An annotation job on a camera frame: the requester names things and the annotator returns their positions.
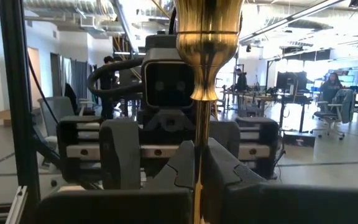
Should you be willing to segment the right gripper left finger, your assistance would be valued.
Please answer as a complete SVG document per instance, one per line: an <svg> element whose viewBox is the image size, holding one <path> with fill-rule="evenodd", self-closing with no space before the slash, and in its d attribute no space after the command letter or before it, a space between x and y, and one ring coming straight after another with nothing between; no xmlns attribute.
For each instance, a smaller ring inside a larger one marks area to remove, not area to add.
<svg viewBox="0 0 358 224"><path fill-rule="evenodd" d="M38 205L33 224L193 224L195 146L184 141L143 189L64 190Z"/></svg>

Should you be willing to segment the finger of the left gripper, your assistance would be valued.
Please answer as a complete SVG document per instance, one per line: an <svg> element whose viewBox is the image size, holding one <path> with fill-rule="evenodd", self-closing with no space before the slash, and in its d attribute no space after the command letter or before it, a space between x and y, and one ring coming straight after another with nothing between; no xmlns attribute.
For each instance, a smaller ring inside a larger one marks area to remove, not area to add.
<svg viewBox="0 0 358 224"><path fill-rule="evenodd" d="M139 126L131 119L110 119L99 130L104 189L140 188Z"/></svg>
<svg viewBox="0 0 358 224"><path fill-rule="evenodd" d="M217 140L226 149L238 149L240 144L240 130L235 121L211 121L209 136Z"/></svg>

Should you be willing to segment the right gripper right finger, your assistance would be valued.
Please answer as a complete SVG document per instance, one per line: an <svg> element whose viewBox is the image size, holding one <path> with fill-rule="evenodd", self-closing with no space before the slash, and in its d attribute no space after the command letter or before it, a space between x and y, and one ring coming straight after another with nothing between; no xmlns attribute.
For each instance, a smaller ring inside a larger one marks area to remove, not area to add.
<svg viewBox="0 0 358 224"><path fill-rule="evenodd" d="M213 138L202 173L210 224L358 224L358 189L270 183Z"/></svg>

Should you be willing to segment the gold candlestick holder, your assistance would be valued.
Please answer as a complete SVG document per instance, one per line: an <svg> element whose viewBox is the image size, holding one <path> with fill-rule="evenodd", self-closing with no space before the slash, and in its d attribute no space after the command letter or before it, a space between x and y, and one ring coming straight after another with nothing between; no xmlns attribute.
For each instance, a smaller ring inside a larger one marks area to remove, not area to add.
<svg viewBox="0 0 358 224"><path fill-rule="evenodd" d="M208 146L211 104L217 100L215 78L237 50L244 0L175 0L177 50L192 67L196 106L193 224L201 222L201 164Z"/></svg>

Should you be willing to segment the person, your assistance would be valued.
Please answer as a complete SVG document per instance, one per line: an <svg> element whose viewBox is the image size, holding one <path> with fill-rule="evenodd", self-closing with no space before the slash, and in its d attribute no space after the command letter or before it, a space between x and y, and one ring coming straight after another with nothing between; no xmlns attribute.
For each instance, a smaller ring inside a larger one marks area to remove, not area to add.
<svg viewBox="0 0 358 224"><path fill-rule="evenodd" d="M337 73L331 73L328 79L321 85L320 91L322 94L322 101L332 102L336 93L343 88Z"/></svg>
<svg viewBox="0 0 358 224"><path fill-rule="evenodd" d="M104 64L109 65L111 63L117 62L116 58L113 58L112 56L106 56L104 58ZM110 90L117 84L117 76L115 76L115 73L106 72L104 73L100 78L100 89L102 90ZM101 97L101 116L104 119L113 119L113 108L114 103L112 99L108 97Z"/></svg>
<svg viewBox="0 0 358 224"><path fill-rule="evenodd" d="M243 72L240 68L236 69L237 81L234 85L235 91L246 91L247 90L247 73Z"/></svg>

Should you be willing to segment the black office desk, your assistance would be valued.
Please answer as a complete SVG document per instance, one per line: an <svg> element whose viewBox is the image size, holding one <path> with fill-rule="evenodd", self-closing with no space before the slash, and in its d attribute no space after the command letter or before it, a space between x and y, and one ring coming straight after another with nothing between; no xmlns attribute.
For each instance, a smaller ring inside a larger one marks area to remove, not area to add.
<svg viewBox="0 0 358 224"><path fill-rule="evenodd" d="M301 115L300 115L300 125L298 128L299 133L307 133L303 129L304 119L305 119L305 109L306 105L311 103L312 98L306 94L294 94L289 93L276 93L276 94L262 94L261 92L235 92L231 90L221 91L223 94L224 100L224 109L231 110L229 104L230 96L239 100L237 103L237 112L241 115L255 115L259 117L265 116L265 110L267 108L266 103L268 104L280 104L280 115L279 115L279 127L283 126L284 111L286 105L294 104L301 106Z"/></svg>

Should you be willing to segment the black box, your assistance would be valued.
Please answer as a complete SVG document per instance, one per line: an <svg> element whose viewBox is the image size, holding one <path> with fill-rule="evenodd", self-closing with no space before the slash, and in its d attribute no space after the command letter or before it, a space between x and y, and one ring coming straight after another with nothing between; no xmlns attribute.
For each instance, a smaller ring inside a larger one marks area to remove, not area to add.
<svg viewBox="0 0 358 224"><path fill-rule="evenodd" d="M285 131L283 142L286 145L299 147L314 147L315 137L310 133L299 133L298 131Z"/></svg>

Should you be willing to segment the silver aluminium bar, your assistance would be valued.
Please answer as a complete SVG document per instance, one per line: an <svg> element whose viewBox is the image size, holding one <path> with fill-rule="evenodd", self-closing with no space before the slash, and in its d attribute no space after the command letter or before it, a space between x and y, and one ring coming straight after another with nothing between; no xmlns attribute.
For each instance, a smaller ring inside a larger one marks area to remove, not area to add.
<svg viewBox="0 0 358 224"><path fill-rule="evenodd" d="M27 186L18 187L5 224L21 224L26 200Z"/></svg>

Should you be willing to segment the grey curtain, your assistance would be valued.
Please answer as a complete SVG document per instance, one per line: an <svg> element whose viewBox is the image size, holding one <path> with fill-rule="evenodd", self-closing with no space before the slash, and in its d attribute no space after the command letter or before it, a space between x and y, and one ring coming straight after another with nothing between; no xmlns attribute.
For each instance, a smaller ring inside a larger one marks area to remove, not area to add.
<svg viewBox="0 0 358 224"><path fill-rule="evenodd" d="M65 85L69 84L77 98L87 98L86 79L89 74L90 66L88 62L59 56L59 85L62 95L66 92Z"/></svg>

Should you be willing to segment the black computer monitor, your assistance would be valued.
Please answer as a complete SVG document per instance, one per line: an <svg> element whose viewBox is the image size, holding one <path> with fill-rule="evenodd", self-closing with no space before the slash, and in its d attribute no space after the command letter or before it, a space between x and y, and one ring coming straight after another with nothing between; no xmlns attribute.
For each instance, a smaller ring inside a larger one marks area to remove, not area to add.
<svg viewBox="0 0 358 224"><path fill-rule="evenodd" d="M278 72L275 87L284 92L293 93L306 90L308 79L306 72Z"/></svg>

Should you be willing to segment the grey office chair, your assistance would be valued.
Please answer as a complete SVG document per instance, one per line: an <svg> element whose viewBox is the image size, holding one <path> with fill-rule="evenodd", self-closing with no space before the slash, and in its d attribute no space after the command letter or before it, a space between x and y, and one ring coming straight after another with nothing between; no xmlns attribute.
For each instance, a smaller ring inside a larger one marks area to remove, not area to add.
<svg viewBox="0 0 358 224"><path fill-rule="evenodd" d="M313 114L313 118L319 118L326 122L324 128L314 128L310 134L316 133L319 138L331 133L338 135L339 140L343 140L345 132L338 129L339 124L347 124L352 121L354 112L354 91L343 88L337 91L331 101L318 101L319 111Z"/></svg>

